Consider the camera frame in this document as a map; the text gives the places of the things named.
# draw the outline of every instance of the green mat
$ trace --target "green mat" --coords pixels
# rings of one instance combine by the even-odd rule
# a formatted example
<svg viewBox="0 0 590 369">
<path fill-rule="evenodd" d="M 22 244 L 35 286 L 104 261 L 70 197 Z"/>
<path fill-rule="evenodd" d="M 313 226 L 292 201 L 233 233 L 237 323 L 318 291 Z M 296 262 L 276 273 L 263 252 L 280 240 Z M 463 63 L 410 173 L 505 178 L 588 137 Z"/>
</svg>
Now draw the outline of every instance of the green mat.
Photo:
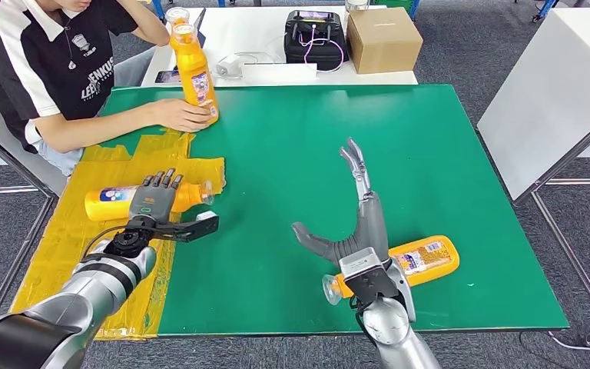
<svg viewBox="0 0 590 369">
<path fill-rule="evenodd" d="M 105 114 L 180 89 L 112 93 Z M 452 274 L 413 288 L 421 331 L 556 328 L 568 323 L 448 85 L 220 88 L 221 118 L 191 157 L 225 157 L 215 234 L 178 244 L 159 334 L 358 331 L 320 279 L 337 270 L 297 243 L 294 221 L 325 238 L 353 231 L 356 189 L 339 147 L 363 149 L 391 246 L 434 234 L 456 245 Z M 110 141 L 134 150 L 139 134 Z M 192 218 L 193 211 L 184 219 Z"/>
</svg>

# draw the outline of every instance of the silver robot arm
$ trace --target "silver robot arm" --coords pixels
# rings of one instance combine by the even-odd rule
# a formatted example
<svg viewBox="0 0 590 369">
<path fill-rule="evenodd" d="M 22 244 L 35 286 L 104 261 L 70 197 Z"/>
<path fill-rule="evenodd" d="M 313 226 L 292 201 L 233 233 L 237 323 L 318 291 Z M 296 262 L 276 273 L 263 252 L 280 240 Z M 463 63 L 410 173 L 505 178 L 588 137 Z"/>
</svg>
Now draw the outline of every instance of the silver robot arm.
<svg viewBox="0 0 590 369">
<path fill-rule="evenodd" d="M 356 182 L 355 231 L 342 241 L 312 235 L 299 222 L 293 223 L 293 231 L 304 247 L 340 267 L 355 295 L 356 320 L 376 347 L 383 369 L 440 369 L 429 346 L 411 327 L 416 319 L 413 296 L 403 269 L 388 255 L 383 210 L 370 187 L 363 153 L 351 138 L 347 147 L 340 149 L 340 156 Z"/>
<path fill-rule="evenodd" d="M 152 271 L 156 253 L 148 242 L 193 241 L 217 230 L 218 216 L 212 211 L 188 223 L 167 222 L 181 180 L 178 175 L 169 183 L 172 174 L 170 169 L 166 176 L 160 172 L 144 180 L 124 230 L 84 255 L 58 293 L 0 317 L 0 369 L 79 368 L 104 320 Z"/>
</svg>

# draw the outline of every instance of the bottle cap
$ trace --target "bottle cap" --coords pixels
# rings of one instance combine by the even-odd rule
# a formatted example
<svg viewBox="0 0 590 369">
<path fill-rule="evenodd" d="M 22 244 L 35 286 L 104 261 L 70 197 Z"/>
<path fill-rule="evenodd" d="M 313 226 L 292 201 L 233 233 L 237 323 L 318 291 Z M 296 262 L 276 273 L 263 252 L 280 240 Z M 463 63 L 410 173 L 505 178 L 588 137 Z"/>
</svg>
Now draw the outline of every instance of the bottle cap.
<svg viewBox="0 0 590 369">
<path fill-rule="evenodd" d="M 340 293 L 340 286 L 333 275 L 325 274 L 322 276 L 322 290 L 326 300 L 332 305 L 338 305 L 343 295 Z"/>
<path fill-rule="evenodd" d="M 166 22 L 172 26 L 187 24 L 189 22 L 189 11 L 186 8 L 170 8 L 166 11 L 164 16 Z"/>
<path fill-rule="evenodd" d="M 214 190 L 211 187 L 211 181 L 207 180 L 200 187 L 202 203 L 212 205 L 214 203 Z"/>
<path fill-rule="evenodd" d="M 173 27 L 173 37 L 183 44 L 191 43 L 194 29 L 193 25 L 176 25 Z"/>
</svg>

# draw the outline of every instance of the floor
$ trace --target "floor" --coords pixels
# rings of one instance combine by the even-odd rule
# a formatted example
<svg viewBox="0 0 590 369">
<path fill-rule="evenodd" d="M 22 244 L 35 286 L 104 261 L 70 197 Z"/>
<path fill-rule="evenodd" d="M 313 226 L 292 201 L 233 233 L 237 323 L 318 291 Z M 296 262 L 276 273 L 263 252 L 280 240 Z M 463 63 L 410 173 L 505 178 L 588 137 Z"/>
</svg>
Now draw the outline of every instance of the floor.
<svg viewBox="0 0 590 369">
<path fill-rule="evenodd" d="M 216 6 L 215 0 L 175 2 Z M 476 123 L 537 28 L 530 23 L 536 13 L 534 3 L 422 0 L 416 20 L 424 38 L 415 70 L 419 82 L 453 85 Z M 251 0 L 237 1 L 237 6 L 250 4 Z M 264 5 L 284 4 L 264 0 Z M 115 38 L 115 59 L 123 60 L 147 47 L 128 36 Z M 590 159 L 578 159 L 562 177 L 590 177 Z M 0 167 L 0 186 L 19 184 L 22 180 L 16 174 Z M 541 195 L 590 273 L 590 187 L 546 187 Z M 42 200 L 36 193 L 0 195 L 0 280 Z M 590 333 L 590 299 L 537 207 L 526 201 L 515 212 L 572 326 L 556 334 L 565 342 L 578 344 L 584 334 Z M 589 351 L 561 348 L 546 333 L 527 332 L 521 337 L 514 332 L 423 336 L 445 368 L 590 369 Z M 216 337 L 96 342 L 84 367 L 377 368 L 375 358 L 372 346 L 361 336 Z"/>
</svg>

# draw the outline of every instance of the white table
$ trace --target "white table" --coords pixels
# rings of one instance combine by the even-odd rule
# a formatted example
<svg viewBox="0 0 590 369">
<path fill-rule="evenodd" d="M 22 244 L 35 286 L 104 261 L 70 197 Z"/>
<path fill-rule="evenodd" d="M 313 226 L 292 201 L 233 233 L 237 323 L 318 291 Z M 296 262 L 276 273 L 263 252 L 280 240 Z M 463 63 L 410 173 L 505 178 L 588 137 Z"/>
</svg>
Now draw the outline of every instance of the white table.
<svg viewBox="0 0 590 369">
<path fill-rule="evenodd" d="M 190 8 L 193 21 L 202 8 Z M 345 19 L 343 6 L 300 6 L 300 7 L 266 7 L 266 8 L 208 8 L 201 25 L 201 32 L 207 37 L 204 54 L 209 62 L 209 69 L 215 70 L 216 64 L 235 52 L 265 52 L 272 55 L 276 62 L 284 63 L 283 34 L 288 13 L 293 10 L 334 12 Z M 175 54 L 170 46 L 155 50 L 142 86 L 175 86 L 175 84 L 156 84 L 155 78 L 160 71 L 168 71 L 175 66 Z M 216 87 L 238 87 L 248 85 L 416 85 L 413 71 L 357 75 L 351 61 L 346 62 L 335 72 L 317 73 L 312 81 L 246 81 L 243 79 L 214 78 Z"/>
<path fill-rule="evenodd" d="M 537 192 L 544 183 L 590 185 L 553 178 L 590 157 L 590 8 L 549 12 L 478 129 L 512 200 L 532 196 L 590 295 L 590 278 Z"/>
</svg>

